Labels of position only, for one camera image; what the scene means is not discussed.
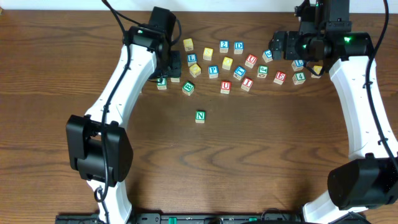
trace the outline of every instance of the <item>wooden table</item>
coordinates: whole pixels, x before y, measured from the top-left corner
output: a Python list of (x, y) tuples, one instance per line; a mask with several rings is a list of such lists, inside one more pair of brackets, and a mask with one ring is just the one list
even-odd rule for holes
[[(126, 12), (147, 22), (149, 12)], [(268, 63), (269, 74), (240, 89), (233, 71), (216, 80), (221, 39), (242, 40), (243, 55), (259, 56), (275, 30), (297, 30), (292, 13), (177, 12), (182, 39), (191, 37), (203, 74), (193, 78), (182, 42), (181, 83), (158, 90), (147, 83), (127, 130), (134, 160), (126, 179), (130, 201), (164, 213), (257, 213), (296, 210), (326, 190), (329, 171), (347, 163), (348, 137), (329, 77), (295, 86), (290, 61)], [(356, 31), (377, 41), (383, 15), (351, 16)], [(398, 16), (392, 15), (377, 55), (377, 77), (390, 124), (398, 133)], [(214, 48), (211, 62), (204, 47)], [(5, 11), (0, 16), (0, 222), (53, 223), (59, 213), (92, 213), (93, 193), (69, 165), (65, 124), (99, 97), (121, 50), (121, 32), (107, 11)], [(288, 78), (273, 83), (277, 70)], [(196, 84), (182, 93), (186, 80)], [(229, 95), (220, 94), (231, 80)], [(205, 124), (195, 111), (206, 110)], [(367, 211), (372, 223), (396, 223), (398, 206)]]

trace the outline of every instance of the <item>wooden alphabet block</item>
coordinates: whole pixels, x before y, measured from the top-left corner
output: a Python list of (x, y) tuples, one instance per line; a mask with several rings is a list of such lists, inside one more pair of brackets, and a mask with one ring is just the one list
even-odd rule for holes
[(242, 80), (242, 78), (243, 78), (243, 76), (244, 76), (245, 73), (246, 73), (246, 69), (244, 69), (242, 66), (238, 66), (238, 67), (235, 69), (234, 77), (235, 77), (236, 79), (238, 79), (238, 80)]
[(292, 68), (295, 72), (303, 70), (304, 61), (303, 60), (294, 60), (292, 63)]
[[(319, 66), (319, 65), (314, 65), (312, 68), (312, 70), (314, 72), (316, 72), (318, 75), (319, 75), (319, 73), (321, 73), (321, 69), (322, 69), (322, 66)], [(320, 78), (321, 76), (318, 76), (318, 75), (314, 75), (311, 73), (311, 78)]]
[(231, 86), (232, 86), (231, 82), (222, 81), (221, 82), (221, 93), (229, 94), (229, 91), (231, 91)]
[(283, 82), (285, 81), (285, 79), (286, 79), (286, 74), (285, 73), (283, 73), (283, 72), (277, 72), (276, 73), (276, 76), (275, 76), (275, 79), (274, 79), (274, 83), (277, 83), (277, 84), (283, 84)]
[(243, 90), (249, 91), (252, 85), (253, 85), (253, 80), (246, 77), (246, 78), (244, 78), (244, 80), (242, 82), (241, 88)]
[(235, 42), (234, 54), (242, 54), (242, 53), (243, 53), (243, 42), (241, 41)]
[(266, 50), (263, 54), (262, 54), (262, 59), (264, 59), (264, 61), (266, 63), (272, 61), (272, 52), (270, 50)]
[(209, 78), (218, 78), (218, 66), (209, 66)]
[(191, 51), (191, 50), (193, 50), (193, 41), (192, 41), (192, 38), (189, 38), (189, 39), (185, 39), (185, 40), (184, 40), (184, 48), (185, 48), (185, 51)]
[(195, 86), (191, 82), (186, 82), (184, 86), (182, 86), (182, 92), (190, 96), (195, 90)]
[(165, 78), (158, 78), (157, 80), (157, 89), (158, 90), (166, 90), (167, 89), (167, 80)]
[(211, 60), (212, 56), (213, 56), (213, 49), (205, 47), (205, 51), (203, 51), (203, 59)]
[(198, 62), (197, 55), (196, 54), (187, 55), (187, 61), (188, 61), (188, 67), (191, 67), (192, 65)]
[(233, 61), (234, 61), (233, 59), (231, 59), (229, 57), (225, 57), (223, 60), (223, 69), (230, 70)]
[(294, 85), (303, 84), (305, 82), (305, 75), (303, 72), (298, 72), (293, 76)]
[(199, 67), (198, 64), (194, 64), (189, 68), (189, 73), (196, 78), (198, 75), (201, 73), (201, 68)]
[(220, 41), (220, 53), (228, 53), (228, 49), (229, 49), (229, 41), (228, 40)]
[(259, 70), (257, 71), (257, 77), (266, 78), (268, 75), (268, 66), (260, 65)]
[(249, 54), (244, 65), (249, 68), (253, 68), (256, 62), (257, 62), (257, 57), (252, 54)]
[(205, 123), (205, 118), (206, 118), (206, 112), (197, 111), (196, 116), (195, 116), (195, 122), (203, 124), (203, 123)]

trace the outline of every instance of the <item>toy block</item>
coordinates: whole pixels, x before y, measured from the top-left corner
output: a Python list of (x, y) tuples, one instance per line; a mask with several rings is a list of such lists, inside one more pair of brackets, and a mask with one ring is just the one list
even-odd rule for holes
[(189, 68), (189, 73), (196, 78), (198, 75), (200, 75), (201, 69), (198, 64), (194, 64)]
[(303, 84), (305, 82), (305, 75), (303, 72), (298, 72), (293, 76), (294, 85)]
[(229, 91), (231, 91), (231, 86), (232, 86), (231, 82), (222, 81), (221, 82), (221, 93), (229, 94)]
[(235, 42), (234, 45), (234, 54), (242, 54), (243, 53), (243, 42)]
[(246, 69), (244, 69), (242, 66), (238, 66), (238, 67), (235, 69), (234, 77), (235, 77), (236, 79), (238, 79), (238, 80), (242, 80), (242, 78), (243, 78), (243, 76), (244, 76), (245, 73), (246, 73)]
[(187, 55), (187, 61), (188, 61), (188, 67), (191, 67), (192, 65), (198, 62), (197, 55), (196, 54)]
[(277, 72), (276, 73), (276, 76), (275, 76), (275, 79), (274, 79), (274, 83), (278, 83), (278, 84), (283, 84), (283, 82), (285, 81), (285, 79), (286, 79), (286, 74), (285, 73), (283, 73), (283, 72)]
[(158, 78), (157, 80), (157, 89), (158, 90), (166, 90), (167, 89), (167, 80), (165, 78)]
[(229, 41), (228, 40), (220, 41), (220, 53), (228, 53), (228, 49), (229, 49)]
[(223, 69), (230, 70), (233, 61), (234, 61), (233, 59), (231, 59), (229, 57), (225, 57), (223, 60)]
[(185, 48), (185, 51), (191, 51), (191, 50), (193, 50), (193, 41), (192, 41), (192, 38), (189, 38), (189, 39), (185, 39), (185, 40), (184, 40), (184, 48)]
[(294, 60), (292, 63), (292, 68), (295, 72), (303, 70), (304, 68), (304, 61), (303, 60)]
[(218, 78), (218, 66), (209, 66), (209, 78)]
[(205, 123), (205, 118), (206, 118), (206, 112), (197, 111), (196, 116), (195, 116), (195, 122), (204, 124)]
[(203, 51), (203, 59), (211, 60), (212, 56), (213, 56), (213, 49), (205, 47), (205, 50)]
[(182, 92), (190, 96), (195, 90), (195, 86), (191, 82), (186, 82), (184, 86), (182, 86)]
[(171, 82), (180, 82), (180, 77), (177, 78), (170, 78)]
[(268, 66), (260, 65), (259, 70), (257, 71), (257, 77), (266, 78), (268, 75)]
[(257, 62), (257, 57), (254, 55), (249, 54), (249, 56), (246, 59), (246, 62), (244, 63), (245, 66), (249, 67), (249, 68), (253, 68), (254, 65)]
[(272, 52), (270, 50), (266, 50), (263, 54), (262, 54), (262, 59), (264, 59), (264, 61), (266, 61), (266, 63), (272, 61)]
[(253, 85), (253, 80), (246, 77), (246, 78), (244, 78), (244, 80), (242, 82), (241, 88), (243, 90), (249, 91), (252, 85)]
[(314, 72), (316, 72), (318, 75), (314, 75), (314, 74), (311, 73), (311, 78), (320, 78), (321, 76), (319, 76), (319, 73), (321, 73), (321, 69), (322, 69), (322, 66), (314, 65), (312, 70)]

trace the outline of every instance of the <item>block with number 4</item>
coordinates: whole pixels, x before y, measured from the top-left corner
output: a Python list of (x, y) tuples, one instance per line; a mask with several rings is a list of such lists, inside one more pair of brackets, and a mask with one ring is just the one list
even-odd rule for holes
[(253, 68), (254, 65), (257, 62), (257, 57), (254, 55), (249, 54), (249, 56), (246, 59), (246, 62), (244, 63), (245, 66), (249, 67), (249, 68)]
[(231, 91), (231, 82), (227, 81), (222, 81), (221, 82), (221, 93), (224, 94), (229, 94), (229, 91)]
[(257, 77), (266, 78), (268, 75), (268, 66), (260, 65), (257, 71)]
[(229, 41), (228, 40), (220, 41), (220, 53), (228, 53), (228, 49), (229, 49)]
[(188, 61), (188, 67), (191, 67), (192, 65), (198, 62), (197, 55), (196, 54), (187, 55), (187, 61)]
[(217, 78), (218, 77), (218, 66), (213, 65), (209, 66), (209, 78)]
[(184, 86), (182, 86), (182, 92), (190, 96), (195, 90), (195, 86), (191, 82), (186, 82)]
[(278, 84), (283, 84), (283, 82), (285, 81), (285, 79), (286, 79), (286, 74), (285, 73), (283, 73), (283, 72), (277, 72), (276, 73), (276, 76), (275, 76), (275, 79), (274, 79), (274, 83), (278, 83)]
[(242, 89), (249, 91), (251, 86), (253, 85), (253, 80), (251, 80), (250, 78), (244, 78), (243, 82), (242, 82)]
[(191, 51), (191, 50), (193, 50), (193, 41), (192, 41), (192, 38), (185, 39), (183, 42), (184, 42), (185, 51)]
[(246, 73), (246, 69), (244, 69), (242, 66), (238, 66), (238, 67), (235, 69), (234, 77), (235, 77), (237, 80), (242, 80), (242, 78), (243, 78), (243, 76), (244, 76), (245, 73)]
[(242, 54), (243, 53), (243, 42), (235, 42), (234, 45), (234, 54)]
[(298, 72), (293, 76), (294, 85), (303, 84), (305, 81), (305, 75), (303, 72)]
[(203, 51), (203, 59), (211, 60), (212, 56), (213, 56), (213, 49), (205, 47), (205, 50)]
[(234, 61), (233, 59), (231, 59), (229, 57), (225, 57), (223, 60), (223, 69), (230, 70), (233, 61)]
[(294, 60), (292, 63), (292, 68), (295, 72), (303, 70), (304, 61), (303, 60)]
[(166, 90), (167, 89), (167, 80), (165, 78), (156, 79), (157, 89), (158, 90)]
[(314, 74), (311, 73), (311, 78), (320, 78), (321, 76), (319, 76), (319, 74), (321, 73), (321, 69), (322, 69), (322, 66), (314, 65), (314, 67), (312, 68), (312, 70), (313, 70), (314, 72), (316, 72), (318, 75), (314, 75)]
[(195, 122), (196, 123), (204, 123), (206, 118), (206, 112), (204, 111), (197, 111), (196, 116), (195, 116)]
[(201, 69), (198, 64), (194, 64), (189, 68), (189, 73), (196, 78), (201, 73)]
[(272, 61), (272, 52), (270, 50), (266, 50), (263, 54), (262, 54), (262, 59), (264, 59), (264, 61), (266, 63)]

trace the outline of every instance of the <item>white arm segment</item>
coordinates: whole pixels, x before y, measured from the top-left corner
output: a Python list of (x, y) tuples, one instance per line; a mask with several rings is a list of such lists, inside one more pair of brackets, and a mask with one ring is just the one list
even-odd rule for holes
[[(388, 157), (383, 145), (377, 143), (380, 137), (370, 110), (368, 94), (363, 88), (368, 61), (367, 56), (350, 57), (348, 61), (344, 62), (338, 60), (329, 71), (346, 121), (350, 160), (365, 158), (367, 153), (373, 153), (376, 158)], [(377, 117), (384, 135), (388, 138), (388, 145), (392, 153), (397, 155), (398, 143), (392, 133), (381, 100), (375, 61), (371, 67), (370, 80), (373, 82), (371, 91)], [(329, 192), (326, 191), (313, 202), (304, 205), (303, 216), (306, 222), (330, 223), (345, 216), (348, 212), (362, 212), (366, 209), (365, 207), (356, 207), (340, 211), (331, 201)]]
[[(122, 82), (112, 97), (111, 104), (109, 106), (109, 113), (106, 115), (107, 124), (110, 124), (112, 121), (117, 121), (119, 126), (124, 129), (127, 129), (132, 108), (134, 107), (134, 104), (136, 104), (137, 97), (142, 90), (142, 87), (156, 68), (155, 53), (147, 51), (146, 47), (141, 47), (135, 44), (131, 44), (130, 49), (131, 69), (127, 70)], [(116, 66), (111, 79), (98, 100), (86, 112), (86, 114), (91, 115), (91, 120), (101, 122), (106, 100), (122, 74), (126, 62), (127, 48), (123, 45), (119, 63)]]
[[(142, 90), (145, 82), (150, 75), (153, 74), (156, 68), (156, 55), (147, 51), (146, 47), (138, 45), (130, 45), (131, 49), (131, 64), (130, 70), (127, 70), (123, 80), (116, 90), (111, 104), (109, 106), (109, 113), (106, 115), (106, 123), (110, 124), (112, 121), (117, 121), (119, 126), (127, 129), (129, 118), (134, 105), (136, 104), (138, 95)], [(117, 80), (123, 72), (123, 68), (127, 62), (127, 48), (124, 45), (121, 51), (119, 63), (112, 74), (111, 79), (106, 85), (104, 91), (94, 105), (88, 109), (86, 114), (91, 115), (91, 120), (101, 122), (103, 107), (115, 86)], [(88, 185), (93, 190), (101, 186), (104, 189), (104, 183), (95, 180), (88, 180)], [(118, 182), (115, 187), (109, 187), (108, 194), (105, 198), (105, 205), (109, 212), (109, 221), (111, 223), (126, 223), (130, 217), (132, 205), (127, 198), (125, 181)], [(99, 219), (106, 222), (105, 212), (101, 203), (99, 206)]]

